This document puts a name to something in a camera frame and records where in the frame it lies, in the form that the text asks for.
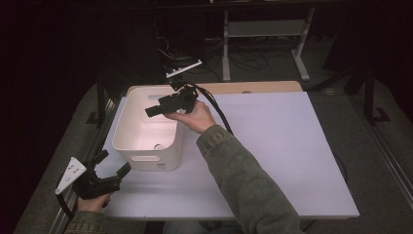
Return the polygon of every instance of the person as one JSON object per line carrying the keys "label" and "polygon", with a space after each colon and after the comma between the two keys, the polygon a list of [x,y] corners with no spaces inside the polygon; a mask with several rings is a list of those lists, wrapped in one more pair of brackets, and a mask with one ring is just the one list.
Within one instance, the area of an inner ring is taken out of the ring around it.
{"label": "person", "polygon": [[[200,134],[197,145],[238,225],[173,221],[166,222],[164,233],[303,233],[297,212],[277,184],[233,135],[216,124],[205,103],[197,100],[189,114],[165,116]],[[108,195],[89,201],[79,199],[78,213],[65,234],[103,233],[100,211],[107,200]]]}

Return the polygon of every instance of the gray carpet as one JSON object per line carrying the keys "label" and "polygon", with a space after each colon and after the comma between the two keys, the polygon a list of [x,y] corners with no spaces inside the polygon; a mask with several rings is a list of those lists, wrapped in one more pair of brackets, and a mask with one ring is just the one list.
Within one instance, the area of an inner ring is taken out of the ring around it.
{"label": "gray carpet", "polygon": [[[289,49],[295,43],[280,39],[254,44],[235,42],[244,51],[237,53],[231,48],[233,58],[248,64],[231,64],[232,81],[295,80],[303,88],[312,87],[332,74],[325,71],[322,64],[328,53],[331,40],[309,40],[303,52],[303,61],[311,80],[302,82],[293,63]],[[216,82],[221,76],[220,56],[206,61],[204,67],[213,69],[193,69],[184,78],[196,83]],[[383,153],[379,150],[371,133],[359,116],[359,106],[354,100],[362,100],[362,94],[348,97],[343,94],[343,79],[327,89],[310,94],[310,98],[326,138],[334,153],[344,162],[348,171],[348,184],[351,189],[360,217],[345,220],[318,220],[308,233],[410,233],[413,230],[413,213],[390,172]],[[95,125],[86,124],[89,114],[95,111],[95,89],[91,88],[79,103],[78,110],[66,131],[55,156],[45,171],[38,189],[21,218],[16,233],[48,233],[58,212],[58,203],[53,191],[56,180],[71,156],[79,156],[88,151],[96,133]],[[397,160],[409,176],[413,175],[412,165],[413,130],[411,123],[394,103],[390,92],[381,84],[376,86],[376,105],[385,108],[392,121],[380,123],[376,127],[389,144]],[[133,220],[108,218],[108,233],[143,233],[145,223]]]}

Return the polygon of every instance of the person's left hand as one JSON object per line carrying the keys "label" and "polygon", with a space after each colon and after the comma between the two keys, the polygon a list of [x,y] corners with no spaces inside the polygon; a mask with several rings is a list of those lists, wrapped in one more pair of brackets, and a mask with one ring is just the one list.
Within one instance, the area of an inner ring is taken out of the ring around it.
{"label": "person's left hand", "polygon": [[104,194],[99,197],[84,200],[81,197],[78,198],[78,211],[79,212],[96,212],[102,211],[103,205],[110,202],[110,196],[112,193]]}

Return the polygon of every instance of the table top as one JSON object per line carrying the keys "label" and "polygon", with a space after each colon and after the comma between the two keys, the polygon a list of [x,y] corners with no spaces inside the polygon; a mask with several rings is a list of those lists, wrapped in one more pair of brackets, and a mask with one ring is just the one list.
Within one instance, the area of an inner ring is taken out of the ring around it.
{"label": "table top", "polygon": [[[245,87],[252,92],[260,85],[268,88],[285,84],[260,83],[235,84],[242,87],[235,93],[245,91]],[[232,83],[207,86],[220,87],[217,92],[223,92],[222,87],[229,89]],[[275,180],[300,217],[358,216],[307,93],[283,90],[281,93],[214,96],[235,136]],[[101,177],[112,176],[125,163],[111,145],[114,126],[125,102],[124,98],[104,144],[110,155],[96,168]],[[218,124],[222,124],[214,111],[212,114]],[[185,130],[182,158],[177,169],[170,172],[131,171],[103,212],[108,216],[146,220],[233,218],[196,146],[197,138],[196,133]]]}

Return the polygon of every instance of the white plastic bin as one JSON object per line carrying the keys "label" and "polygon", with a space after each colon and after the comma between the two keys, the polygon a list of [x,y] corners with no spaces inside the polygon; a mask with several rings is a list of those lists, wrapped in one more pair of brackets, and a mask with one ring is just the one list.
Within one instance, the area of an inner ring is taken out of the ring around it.
{"label": "white plastic bin", "polygon": [[164,115],[149,118],[145,112],[159,105],[158,98],[173,93],[171,87],[141,87],[129,93],[112,144],[133,170],[170,171],[179,166],[184,126]]}

